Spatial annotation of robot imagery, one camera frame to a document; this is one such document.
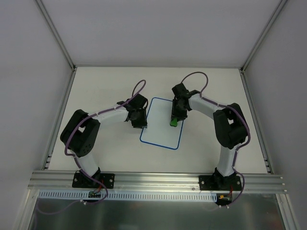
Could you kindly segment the aluminium mounting rail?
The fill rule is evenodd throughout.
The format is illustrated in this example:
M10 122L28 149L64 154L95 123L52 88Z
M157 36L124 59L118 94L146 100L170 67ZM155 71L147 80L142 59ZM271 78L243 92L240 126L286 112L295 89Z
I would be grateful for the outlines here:
M34 171L29 189L71 189L75 171ZM146 192L198 192L204 182L198 173L114 172L114 190ZM246 174L245 193L286 194L282 176Z

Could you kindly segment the left aluminium frame post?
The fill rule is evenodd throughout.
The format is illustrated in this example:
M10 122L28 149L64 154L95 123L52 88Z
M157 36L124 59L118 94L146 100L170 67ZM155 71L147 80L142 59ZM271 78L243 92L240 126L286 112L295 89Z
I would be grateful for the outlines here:
M42 17L44 18L49 30L52 33L52 36L54 37L56 43L58 44L62 54L64 55L69 67L71 70L75 70L75 64L67 50L67 48L65 47L63 40L61 39L61 36L44 4L44 2L42 0L34 0L38 10L40 11Z

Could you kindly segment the aluminium frame post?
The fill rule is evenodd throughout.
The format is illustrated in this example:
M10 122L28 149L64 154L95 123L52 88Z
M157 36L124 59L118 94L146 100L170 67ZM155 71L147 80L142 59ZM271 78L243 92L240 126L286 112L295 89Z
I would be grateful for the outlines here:
M259 37L257 38L257 40L256 40L255 44L253 45L251 51L249 52L246 60L244 61L242 67L240 68L240 71L242 73L244 73L247 70L247 68L248 68L249 64L251 63L251 61L253 60L256 52L260 48L261 44L264 42L266 36L268 35L271 28L274 26L276 20L278 19L279 15L283 11L283 9L285 8L287 3L288 3L288 0L278 1L277 6L273 10L271 16L269 17L268 21L266 22L264 28L262 29L262 31L259 35Z
M49 30L52 33L52 36L54 37L56 43L58 44L62 54L64 55L69 67L71 70L75 70L75 64L67 50L67 48L65 47L63 40L61 39L61 36L44 4L44 2L42 0L34 0L38 10L40 11L42 17L44 18Z

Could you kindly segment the blue-framed small whiteboard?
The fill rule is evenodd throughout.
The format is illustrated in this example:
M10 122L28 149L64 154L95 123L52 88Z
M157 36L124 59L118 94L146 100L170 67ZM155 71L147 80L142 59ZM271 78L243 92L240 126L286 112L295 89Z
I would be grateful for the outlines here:
M171 126L172 101L164 98L152 98L147 113L147 128L140 135L140 142L177 150L183 130L183 121Z

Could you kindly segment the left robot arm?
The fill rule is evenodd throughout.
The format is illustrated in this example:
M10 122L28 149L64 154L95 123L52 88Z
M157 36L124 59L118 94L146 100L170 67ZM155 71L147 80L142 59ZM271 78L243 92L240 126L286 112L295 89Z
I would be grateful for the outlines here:
M60 140L65 145L65 155L74 158L88 187L95 187L100 182L101 171L91 154L99 130L128 121L133 128L146 128L147 106L148 99L137 94L126 101L118 102L112 108L92 115L81 109L74 112L63 129Z

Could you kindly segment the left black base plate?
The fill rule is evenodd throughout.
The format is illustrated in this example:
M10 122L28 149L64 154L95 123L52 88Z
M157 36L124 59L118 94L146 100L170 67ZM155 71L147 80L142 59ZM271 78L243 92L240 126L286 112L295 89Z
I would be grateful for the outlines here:
M95 173L94 178L90 179L82 172L77 171L74 174L71 186L73 188L98 188L100 184L96 181L103 183L107 189L113 189L115 182L115 174L100 172Z

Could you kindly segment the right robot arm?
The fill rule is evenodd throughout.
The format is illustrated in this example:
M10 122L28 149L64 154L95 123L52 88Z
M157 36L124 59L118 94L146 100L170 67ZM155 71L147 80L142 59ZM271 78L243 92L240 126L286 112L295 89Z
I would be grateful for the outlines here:
M221 145L220 158L214 172L207 179L199 177L201 190L242 189L241 178L234 170L237 153L250 141L250 130L240 106L224 105L201 96L197 90L189 91L183 83L172 88L170 126L176 127L188 117L188 111L198 111L214 122L215 136Z

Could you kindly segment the table edge rail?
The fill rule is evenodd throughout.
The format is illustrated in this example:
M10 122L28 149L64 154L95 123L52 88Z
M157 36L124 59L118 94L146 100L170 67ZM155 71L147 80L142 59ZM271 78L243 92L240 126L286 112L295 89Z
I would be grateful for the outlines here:
M67 101L68 101L68 98L69 98L69 94L71 92L71 88L72 88L72 84L73 84L73 81L74 81L74 78L75 78L76 71L77 71L77 67L75 67L72 70L70 77L68 79L67 85L64 88L64 94L61 98L59 110L58 110L57 115L56 115L56 119L55 119L55 122L54 122L54 125L53 125L53 128L52 128L52 131L51 131L49 141L47 143L46 151L45 151L44 157L41 161L40 170L48 169L48 166L47 166L48 165L48 159L52 157L53 149L54 149L56 141L57 141L57 136L58 136L60 125L61 125L61 122L62 122L62 119L63 119L63 116L64 116L65 108L67 106Z
M267 149L267 146L266 146L266 143L265 143L265 139L264 139L264 136L262 134L261 127L260 127L260 121L259 121L257 113L256 113L256 107L253 103L251 92L250 92L249 87L248 87L247 78L245 76L244 71L239 70L239 72L240 72L240 77L241 77L241 81L242 81L242 84L243 84L243 88L244 88L244 91L245 91L245 94L246 94L246 97L247 97L248 105L249 105L249 108L250 108L250 111L251 111L251 116L252 116L252 119L253 119L255 130L256 130L256 133L257 133L257 136L258 136L258 141L259 141L260 149L261 149L261 152L262 152L262 155L263 155L263 158L264 158L264 162L265 162L265 165L266 165L267 173L274 174L274 169L273 169L272 164L271 164L270 155L269 155L269 152L268 152L268 149Z

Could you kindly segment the left table edge rail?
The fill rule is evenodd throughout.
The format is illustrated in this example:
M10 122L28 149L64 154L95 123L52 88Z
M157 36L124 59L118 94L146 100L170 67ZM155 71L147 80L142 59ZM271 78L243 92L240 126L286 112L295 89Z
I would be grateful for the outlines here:
M48 159L52 157L53 149L54 149L56 141L57 141L57 136L58 136L60 125L61 125L61 122L62 122L62 119L63 119L63 116L64 116L65 108L67 106L67 101L68 101L68 98L69 98L69 94L71 92L71 88L72 88L72 84L73 84L73 81L74 81L74 78L75 78L76 71L77 71L77 67L75 67L72 70L70 77L68 79L67 85L64 88L64 94L61 98L59 110L58 110L57 115L56 115L56 119L55 119L55 122L54 122L54 125L53 125L53 128L52 128L52 131L51 131L49 141L47 143L46 151L45 151L44 157L41 161L40 170L48 169L48 166L47 166L48 165Z

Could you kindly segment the green whiteboard eraser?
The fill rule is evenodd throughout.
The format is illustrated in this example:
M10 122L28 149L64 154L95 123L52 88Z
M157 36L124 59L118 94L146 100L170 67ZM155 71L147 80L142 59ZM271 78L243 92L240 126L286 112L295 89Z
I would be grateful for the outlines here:
M172 127L177 127L178 126L177 118L172 118L171 119L170 126L172 126Z

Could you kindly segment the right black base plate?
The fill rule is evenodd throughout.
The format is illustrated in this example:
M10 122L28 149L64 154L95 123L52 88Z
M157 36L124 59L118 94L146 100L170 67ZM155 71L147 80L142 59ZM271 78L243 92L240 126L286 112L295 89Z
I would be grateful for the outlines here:
M238 175L234 177L220 177L212 175L199 176L200 190L212 191L240 191L242 189L241 178Z

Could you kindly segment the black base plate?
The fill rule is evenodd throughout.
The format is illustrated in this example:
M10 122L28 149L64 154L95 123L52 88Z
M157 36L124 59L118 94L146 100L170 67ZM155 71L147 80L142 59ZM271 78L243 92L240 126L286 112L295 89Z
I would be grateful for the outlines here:
M82 172L77 171L74 174L71 186L73 188L98 188L100 184L96 181L103 183L107 189L113 189L115 182L115 174L100 172L95 173L94 178L90 179Z
M212 175L199 176L200 190L212 191L240 191L242 189L241 178L238 175L234 177L220 177Z

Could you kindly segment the right aluminium frame post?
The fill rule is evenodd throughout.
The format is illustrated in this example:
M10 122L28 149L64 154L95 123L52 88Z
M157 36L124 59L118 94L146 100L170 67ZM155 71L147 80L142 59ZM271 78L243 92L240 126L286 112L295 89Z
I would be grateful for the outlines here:
M266 22L264 28L262 29L262 31L259 35L259 37L257 38L257 40L256 40L255 44L253 45L251 51L249 52L246 60L244 61L242 67L240 68L240 71L242 73L244 73L247 70L247 68L248 68L249 64L251 63L251 61L253 60L256 52L260 48L261 44L264 42L266 36L268 35L271 28L274 26L276 20L278 19L279 15L283 11L283 9L285 8L287 3L288 3L288 0L278 1L277 6L273 10L271 16L269 17L268 21Z

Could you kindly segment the right table edge rail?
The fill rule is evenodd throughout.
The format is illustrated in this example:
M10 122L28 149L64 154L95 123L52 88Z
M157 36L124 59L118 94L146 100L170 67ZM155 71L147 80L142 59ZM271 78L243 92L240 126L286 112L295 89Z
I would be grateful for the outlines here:
M239 72L240 72L240 77L241 77L241 81L242 81L242 84L243 84L243 88L244 88L244 91L245 91L245 94L246 94L246 97L247 97L248 105L249 105L249 108L250 108L250 111L251 111L251 116L252 116L252 119L253 119L255 130L256 130L256 133L257 133L257 136L258 136L258 141L259 141L260 149L261 149L261 152L262 152L262 155L263 155L263 158L264 158L264 162L265 162L265 165L266 165L267 173L274 174L274 169L273 169L272 164L271 164L270 155L269 155L269 152L268 152L268 149L267 149L267 146L266 146L266 143L265 143L265 139L264 139L264 136L262 134L261 127L260 127L260 121L259 121L257 113L256 113L256 107L253 103L251 92L250 92L249 87L248 87L247 78L245 76L244 71L239 70Z

